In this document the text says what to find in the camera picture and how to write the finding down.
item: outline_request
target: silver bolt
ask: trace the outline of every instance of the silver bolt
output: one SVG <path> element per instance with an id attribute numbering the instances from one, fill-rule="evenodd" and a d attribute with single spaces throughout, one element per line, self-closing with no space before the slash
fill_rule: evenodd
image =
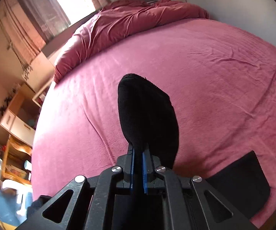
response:
<path id="1" fill-rule="evenodd" d="M 77 182 L 77 183 L 81 183 L 85 180 L 85 177 L 83 175 L 78 175 L 74 178 L 74 180 Z"/>
<path id="2" fill-rule="evenodd" d="M 201 182 L 201 181 L 202 181 L 202 178 L 201 178 L 200 176 L 198 176 L 198 175 L 195 175 L 194 177 L 192 177 L 192 180 L 193 180 L 194 182 Z"/>
<path id="3" fill-rule="evenodd" d="M 156 171 L 160 172 L 160 173 L 163 173 L 163 172 L 166 171 L 166 167 L 164 167 L 164 166 L 158 166 L 158 167 L 156 167 Z"/>
<path id="4" fill-rule="evenodd" d="M 112 168 L 111 168 L 111 171 L 112 172 L 120 172 L 121 171 L 121 167 L 119 167 L 119 166 L 113 166 Z"/>

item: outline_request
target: bed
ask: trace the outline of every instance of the bed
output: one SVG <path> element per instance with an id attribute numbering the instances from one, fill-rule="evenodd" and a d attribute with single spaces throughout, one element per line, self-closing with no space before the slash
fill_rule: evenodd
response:
<path id="1" fill-rule="evenodd" d="M 177 174 L 207 178 L 255 151 L 271 187 L 251 219 L 263 225 L 276 209 L 276 48 L 196 5 L 167 0 L 114 3 L 68 41 L 37 124 L 34 199 L 53 196 L 76 175 L 99 175 L 126 152 L 117 87 L 127 73 L 170 96 Z"/>

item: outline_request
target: drawer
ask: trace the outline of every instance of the drawer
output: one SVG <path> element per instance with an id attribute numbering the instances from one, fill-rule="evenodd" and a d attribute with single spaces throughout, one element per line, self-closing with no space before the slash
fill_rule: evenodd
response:
<path id="1" fill-rule="evenodd" d="M 10 133 L 26 144 L 33 146 L 35 130 L 24 123 L 20 118 L 15 117 Z"/>
<path id="2" fill-rule="evenodd" d="M 7 110 L 4 113 L 3 118 L 1 119 L 0 125 L 9 131 L 14 122 L 15 117 L 16 116 L 11 111 Z"/>

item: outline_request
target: wooden cabinet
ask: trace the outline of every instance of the wooden cabinet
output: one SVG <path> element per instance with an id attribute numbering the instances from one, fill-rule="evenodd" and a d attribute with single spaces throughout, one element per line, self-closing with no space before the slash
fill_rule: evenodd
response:
<path id="1" fill-rule="evenodd" d="M 26 84 L 14 95 L 0 121 L 1 145 L 5 145 L 8 136 L 12 135 L 17 140 L 33 146 L 35 129 L 31 126 L 39 114 L 39 107 L 32 100 L 34 95 Z"/>
<path id="2" fill-rule="evenodd" d="M 4 116 L 2 117 L 0 125 L 4 127 L 6 130 L 10 131 L 10 128 L 12 126 L 12 123 L 14 122 L 15 117 L 16 116 L 10 110 L 6 110 L 6 112 L 4 113 Z"/>
<path id="3" fill-rule="evenodd" d="M 22 142 L 33 146 L 35 130 L 24 123 L 19 117 L 15 117 L 9 132 Z"/>

